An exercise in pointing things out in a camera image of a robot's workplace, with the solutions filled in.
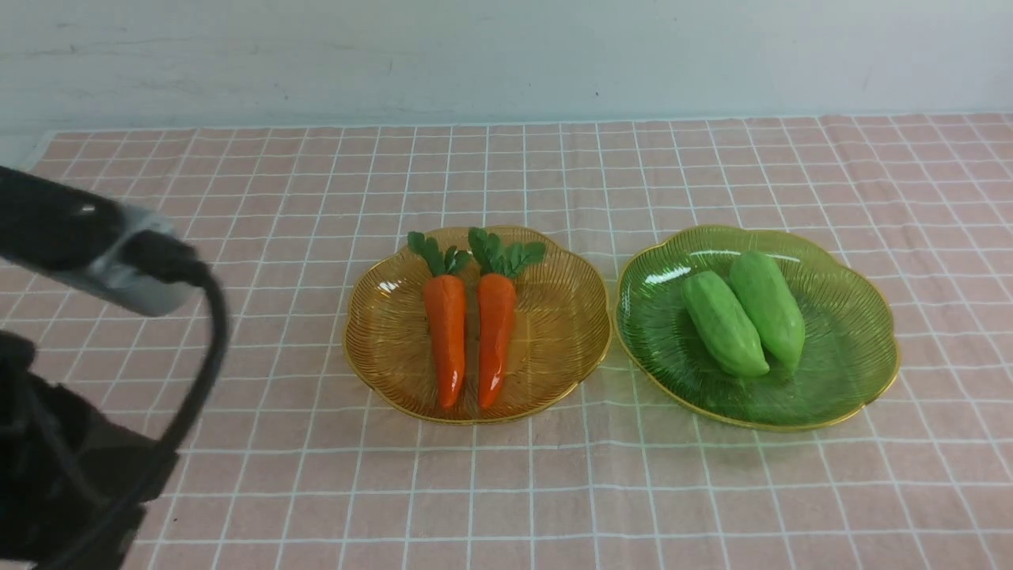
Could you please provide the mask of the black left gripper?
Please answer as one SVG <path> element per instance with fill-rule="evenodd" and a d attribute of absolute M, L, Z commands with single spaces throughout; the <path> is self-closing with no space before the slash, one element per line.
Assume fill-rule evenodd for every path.
<path fill-rule="evenodd" d="M 80 541 L 62 569 L 122 569 L 180 450 L 40 378 L 35 359 L 32 340 L 2 334 L 2 560 L 55 569 Z"/>

